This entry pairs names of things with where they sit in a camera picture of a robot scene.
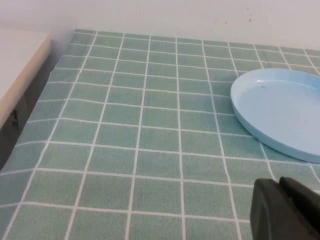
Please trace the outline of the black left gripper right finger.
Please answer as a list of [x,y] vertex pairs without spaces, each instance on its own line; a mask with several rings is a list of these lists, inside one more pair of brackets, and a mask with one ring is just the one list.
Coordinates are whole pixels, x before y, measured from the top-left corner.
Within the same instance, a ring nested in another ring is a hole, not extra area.
[[293,236],[299,240],[320,238],[320,196],[291,177],[281,177],[279,185],[294,214],[290,218]]

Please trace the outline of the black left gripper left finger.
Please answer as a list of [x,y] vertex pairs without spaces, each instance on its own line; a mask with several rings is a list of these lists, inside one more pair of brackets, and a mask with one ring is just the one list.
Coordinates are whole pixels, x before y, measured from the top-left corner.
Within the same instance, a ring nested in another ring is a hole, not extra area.
[[294,214],[279,181],[258,178],[254,182],[250,208],[254,240],[299,240],[294,237],[290,220]]

